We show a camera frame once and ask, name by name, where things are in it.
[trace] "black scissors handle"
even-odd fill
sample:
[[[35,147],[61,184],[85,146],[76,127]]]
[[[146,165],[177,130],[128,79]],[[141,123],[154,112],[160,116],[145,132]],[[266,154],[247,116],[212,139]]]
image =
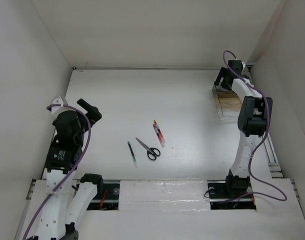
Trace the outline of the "black scissors handle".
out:
[[[151,147],[150,150],[153,152],[153,154],[150,151],[147,151],[147,156],[150,160],[155,161],[157,157],[161,155],[161,151],[155,147]]]

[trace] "teal pen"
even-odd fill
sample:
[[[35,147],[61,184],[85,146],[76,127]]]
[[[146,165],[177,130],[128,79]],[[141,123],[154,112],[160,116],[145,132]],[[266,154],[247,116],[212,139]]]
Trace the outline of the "teal pen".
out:
[[[131,152],[133,164],[134,164],[135,168],[138,168],[138,163],[137,163],[137,161],[136,161],[135,154],[134,154],[134,152],[133,152],[133,149],[132,149],[132,146],[131,146],[131,142],[130,142],[130,141],[128,142],[128,147],[129,147],[130,152]]]

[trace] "white wall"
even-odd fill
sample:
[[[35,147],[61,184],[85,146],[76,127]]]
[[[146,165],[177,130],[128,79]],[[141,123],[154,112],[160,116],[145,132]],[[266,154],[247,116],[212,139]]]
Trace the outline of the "white wall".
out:
[[[273,98],[271,138],[285,176],[295,180],[305,216],[305,0],[286,1],[251,73]]]
[[[71,69],[29,0],[0,0],[0,240],[14,239],[54,128],[46,110]]]
[[[69,64],[77,68],[220,68],[225,49],[255,61],[262,50],[256,46],[265,46],[270,36],[265,29],[284,2],[31,1]]]

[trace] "purple cable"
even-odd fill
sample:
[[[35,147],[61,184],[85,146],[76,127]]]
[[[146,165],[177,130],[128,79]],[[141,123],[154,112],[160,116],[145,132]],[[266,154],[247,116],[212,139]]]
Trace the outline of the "purple cable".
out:
[[[229,51],[229,50],[223,51],[222,58],[223,58],[224,64],[227,66],[227,68],[228,68],[237,78],[239,78],[239,79],[242,80],[244,83],[246,83],[245,79],[244,79],[242,76],[238,75],[238,74],[228,65],[228,63],[227,63],[227,61],[226,61],[226,59],[225,59],[225,53],[230,53],[231,55],[233,55],[233,57],[234,57],[235,59],[236,59],[236,55],[235,55],[232,51]],[[266,193],[253,191],[253,192],[247,192],[247,193],[245,193],[245,194],[243,194],[243,195],[241,195],[241,196],[239,196],[239,197],[236,197],[236,198],[228,199],[228,200],[225,200],[225,201],[219,201],[218,203],[221,203],[221,204],[229,203],[229,202],[231,202],[231,201],[239,200],[239,199],[241,199],[241,198],[243,198],[243,197],[246,197],[246,196],[248,196],[248,195],[253,195],[253,194],[258,194],[258,195],[262,195],[262,196],[265,196],[265,197],[268,197],[268,198],[271,198],[271,199],[275,199],[275,200],[278,200],[278,201],[285,202],[285,201],[287,201],[287,196],[286,196],[286,194],[285,194],[282,190],[280,190],[278,187],[272,185],[272,184],[269,183],[269,182],[266,182],[266,181],[264,181],[264,180],[258,179],[258,178],[255,177],[255,176],[253,175],[253,173],[252,173],[251,166],[252,166],[252,161],[253,161],[254,154],[255,154],[255,152],[258,150],[258,148],[265,142],[266,138],[268,137],[269,128],[270,128],[270,124],[271,124],[271,123],[270,123],[270,113],[269,113],[269,107],[268,107],[267,97],[265,96],[265,94],[264,94],[261,90],[255,88],[254,86],[250,85],[249,83],[247,83],[247,86],[248,86],[249,88],[251,88],[251,89],[257,91],[258,93],[260,93],[260,94],[262,95],[262,98],[263,98],[263,101],[264,101],[264,105],[265,105],[266,114],[267,114],[267,120],[266,120],[267,122],[266,122],[265,134],[264,134],[264,136],[263,136],[261,142],[253,149],[253,151],[252,151],[252,153],[251,153],[251,155],[250,155],[250,159],[249,159],[249,163],[248,163],[249,175],[250,175],[253,179],[257,180],[258,182],[261,182],[261,183],[263,183],[263,184],[266,184],[266,185],[271,186],[271,187],[273,187],[274,189],[278,190],[278,191],[283,195],[284,198],[278,198],[278,197],[275,197],[275,196],[268,195],[268,194],[266,194]]]
[[[60,106],[61,106],[60,104],[49,105],[49,106],[47,107],[47,110],[51,109],[52,107],[60,107]],[[88,125],[88,138],[87,138],[87,142],[86,142],[86,144],[85,144],[85,146],[84,146],[84,150],[83,150],[83,152],[81,153],[81,155],[80,155],[78,161],[74,164],[74,166],[73,166],[72,169],[68,172],[68,174],[67,174],[67,175],[57,184],[57,186],[54,187],[54,189],[52,190],[53,192],[56,192],[57,189],[58,189],[58,188],[67,180],[67,178],[69,178],[69,176],[74,172],[74,170],[76,170],[78,164],[82,161],[82,159],[83,159],[83,157],[84,157],[84,155],[85,155],[85,153],[86,153],[86,150],[87,150],[87,148],[88,148],[88,146],[89,146],[89,142],[90,142],[90,140],[91,140],[91,134],[92,134],[92,130],[91,130],[91,129],[92,129],[92,126],[91,126],[91,123],[90,123],[88,117],[86,117],[86,115],[85,115],[82,111],[80,111],[79,109],[77,109],[77,108],[75,108],[75,107],[73,107],[73,106],[69,106],[69,105],[65,105],[65,104],[64,104],[63,106],[64,106],[65,108],[75,110],[77,113],[81,114],[81,115],[85,118],[85,120],[86,120],[86,122],[87,122],[87,125]],[[28,227],[27,227],[27,229],[26,229],[26,231],[25,231],[25,233],[24,233],[24,235],[23,235],[22,240],[26,240],[26,238],[27,238],[27,236],[28,236],[28,233],[29,233],[30,229],[32,228],[32,225],[33,225],[33,223],[35,222],[35,220],[36,220],[38,214],[42,211],[43,207],[46,205],[47,201],[51,198],[52,195],[53,195],[53,194],[50,193],[50,194],[44,199],[44,201],[42,202],[42,204],[40,205],[40,207],[37,209],[36,213],[33,215],[32,219],[31,219],[31,221],[30,221],[30,223],[29,223],[29,225],[28,225]]]

